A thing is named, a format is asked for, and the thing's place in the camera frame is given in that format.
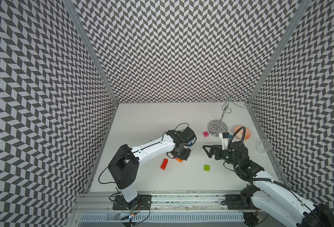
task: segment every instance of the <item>checkered wall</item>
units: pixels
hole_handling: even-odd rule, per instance
[[[334,211],[334,1],[311,3],[253,107],[294,190]]]
[[[66,222],[113,109],[60,0],[0,0],[0,226]]]
[[[297,0],[74,0],[119,102],[207,101],[252,91]]]

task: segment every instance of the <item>white table surface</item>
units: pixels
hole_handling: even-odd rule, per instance
[[[90,192],[115,191],[115,184],[100,184],[98,177],[120,146],[143,145],[160,138],[163,132],[175,129],[183,122],[189,123],[197,136],[196,143],[190,147],[191,154],[188,160],[180,163],[162,154],[139,166],[135,180],[137,191],[227,191],[245,188],[248,182],[242,181],[234,172],[225,169],[223,160],[215,160],[215,156],[209,158],[202,149],[203,145],[221,145],[218,137],[204,137],[202,133],[207,131],[210,120],[220,118],[222,105],[222,102],[119,104]],[[251,131],[251,138],[244,141],[250,159],[278,179],[268,155],[259,154],[255,150],[260,137],[248,111],[234,104],[230,104],[229,107],[232,113],[225,114],[223,119],[228,126],[228,132],[233,134],[237,125],[246,126]],[[165,158],[168,159],[168,164],[163,171],[160,166]],[[210,165],[210,172],[203,171],[204,165]],[[103,173],[101,181],[114,181],[109,170]]]

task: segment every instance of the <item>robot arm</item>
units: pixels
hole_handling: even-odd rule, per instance
[[[207,147],[213,150],[215,159],[233,164],[235,173],[251,183],[241,191],[241,203],[245,207],[262,209],[287,227],[334,227],[333,212],[326,205],[315,205],[276,181],[264,168],[249,160],[247,148],[241,141],[229,147],[232,137],[221,133],[220,138],[222,146]]]
[[[187,127],[183,131],[169,130],[161,138],[141,146],[132,148],[127,144],[121,146],[110,161],[108,168],[124,200],[129,203],[138,199],[134,180],[139,165],[167,152],[171,152],[171,155],[182,160],[187,160],[191,152],[187,144],[193,138],[196,138],[195,133]]]

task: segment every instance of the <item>round base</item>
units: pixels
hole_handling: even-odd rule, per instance
[[[222,121],[220,127],[218,128],[219,122],[220,120],[212,120],[207,125],[207,131],[215,137],[219,137],[220,133],[225,133],[228,131],[228,126]]]

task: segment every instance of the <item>green lego brick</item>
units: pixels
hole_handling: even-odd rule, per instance
[[[210,172],[210,166],[209,165],[204,165],[204,171],[205,172]]]

